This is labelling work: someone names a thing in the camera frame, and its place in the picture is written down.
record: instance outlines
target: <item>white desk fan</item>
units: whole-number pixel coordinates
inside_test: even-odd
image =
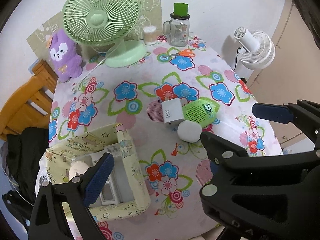
[[[246,50],[239,61],[247,68],[263,69],[275,58],[276,49],[270,37],[263,31],[249,31],[244,27],[237,28],[234,37]]]
[[[140,0],[67,0],[63,7],[63,27],[77,43],[92,47],[116,43],[106,54],[105,64],[123,67],[144,57],[140,41],[124,41],[141,13]]]

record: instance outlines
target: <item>orange scissors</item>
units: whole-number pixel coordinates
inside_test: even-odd
[[[180,51],[178,53],[168,55],[167,57],[174,57],[174,56],[194,57],[195,55],[196,54],[194,54],[191,49],[185,49],[185,50]]]

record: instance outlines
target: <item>beige cabinet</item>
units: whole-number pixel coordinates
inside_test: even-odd
[[[320,103],[320,50],[295,6],[277,43],[274,61],[249,87],[260,103],[282,105],[297,99]],[[271,125],[282,146],[304,138],[291,123]]]

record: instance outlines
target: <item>wooden furniture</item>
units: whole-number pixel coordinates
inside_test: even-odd
[[[3,140],[7,134],[20,134],[27,127],[48,127],[52,99],[44,93],[43,87],[54,93],[58,77],[44,60],[40,60],[32,71],[35,76],[11,95],[0,112],[0,138]],[[47,114],[39,112],[30,102]]]

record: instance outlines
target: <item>fan base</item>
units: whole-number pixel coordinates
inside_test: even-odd
[[[142,59],[146,52],[146,46],[140,41],[125,41],[125,50],[121,48],[116,49],[115,52],[112,52],[111,55],[106,58],[105,64],[108,67],[125,67],[133,63],[138,62]]]

